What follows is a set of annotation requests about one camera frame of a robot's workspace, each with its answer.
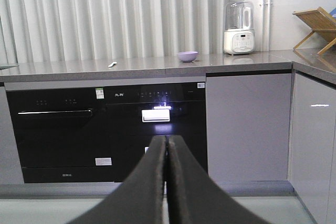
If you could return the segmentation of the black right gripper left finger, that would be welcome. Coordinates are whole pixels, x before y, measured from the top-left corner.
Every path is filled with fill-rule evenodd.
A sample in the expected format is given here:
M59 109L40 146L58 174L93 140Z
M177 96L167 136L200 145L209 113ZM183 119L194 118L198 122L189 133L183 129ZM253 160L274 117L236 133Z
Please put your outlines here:
M165 157L166 137L153 137L125 181L70 223L163 223Z

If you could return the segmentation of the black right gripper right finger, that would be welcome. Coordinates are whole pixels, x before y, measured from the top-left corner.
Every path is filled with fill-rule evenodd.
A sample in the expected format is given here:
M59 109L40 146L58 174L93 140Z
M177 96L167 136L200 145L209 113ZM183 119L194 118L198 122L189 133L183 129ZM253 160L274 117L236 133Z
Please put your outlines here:
M168 138L167 154L170 223L266 223L212 181L181 136Z

